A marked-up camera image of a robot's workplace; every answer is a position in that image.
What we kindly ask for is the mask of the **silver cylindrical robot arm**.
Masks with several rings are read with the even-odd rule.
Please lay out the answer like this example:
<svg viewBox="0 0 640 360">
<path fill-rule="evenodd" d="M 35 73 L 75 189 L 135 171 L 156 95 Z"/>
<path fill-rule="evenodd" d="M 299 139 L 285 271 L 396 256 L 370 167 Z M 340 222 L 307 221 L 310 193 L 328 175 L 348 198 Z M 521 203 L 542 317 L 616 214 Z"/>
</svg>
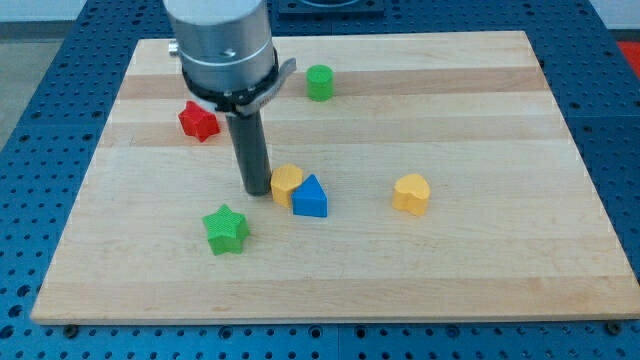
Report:
<svg viewBox="0 0 640 360">
<path fill-rule="evenodd" d="M 182 74 L 193 96 L 218 112 L 250 116 L 297 70 L 280 62 L 264 0 L 164 0 Z"/>
</svg>

